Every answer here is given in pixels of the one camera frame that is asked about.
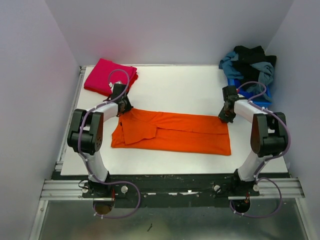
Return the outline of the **orange t-shirt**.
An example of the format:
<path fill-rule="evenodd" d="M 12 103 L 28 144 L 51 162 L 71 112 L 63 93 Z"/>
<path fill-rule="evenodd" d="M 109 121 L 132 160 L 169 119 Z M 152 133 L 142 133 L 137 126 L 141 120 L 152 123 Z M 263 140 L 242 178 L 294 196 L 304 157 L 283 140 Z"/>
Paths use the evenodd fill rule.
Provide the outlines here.
<path fill-rule="evenodd" d="M 133 108 L 118 118 L 112 148 L 230 156 L 228 125 L 217 116 Z"/>

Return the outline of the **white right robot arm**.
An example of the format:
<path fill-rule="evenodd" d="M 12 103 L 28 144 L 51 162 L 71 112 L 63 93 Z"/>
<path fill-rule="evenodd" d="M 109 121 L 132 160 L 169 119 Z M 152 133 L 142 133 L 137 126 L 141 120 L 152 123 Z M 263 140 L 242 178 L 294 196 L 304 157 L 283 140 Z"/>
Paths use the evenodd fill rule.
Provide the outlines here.
<path fill-rule="evenodd" d="M 237 115 L 251 123 L 251 152 L 235 171 L 238 179 L 230 183 L 230 191 L 241 196 L 248 190 L 247 182 L 258 179 L 265 165 L 282 157 L 291 145 L 291 135 L 282 112 L 272 112 L 256 105 L 251 99 L 240 97 L 234 85 L 222 88 L 223 107 L 218 115 L 223 123 L 232 123 Z"/>

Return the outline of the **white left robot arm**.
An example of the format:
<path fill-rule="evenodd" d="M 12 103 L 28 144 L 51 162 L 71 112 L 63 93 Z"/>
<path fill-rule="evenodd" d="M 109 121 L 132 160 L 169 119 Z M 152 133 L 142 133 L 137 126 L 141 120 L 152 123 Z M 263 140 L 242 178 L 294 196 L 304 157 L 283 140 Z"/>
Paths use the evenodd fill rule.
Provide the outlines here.
<path fill-rule="evenodd" d="M 102 103 L 89 110 L 75 109 L 68 130 L 67 145 L 81 157 L 88 180 L 95 182 L 93 191 L 101 198 L 107 197 L 111 191 L 111 185 L 106 182 L 109 171 L 100 153 L 104 122 L 133 108 L 127 90 L 127 85 L 115 83 L 111 95 Z"/>

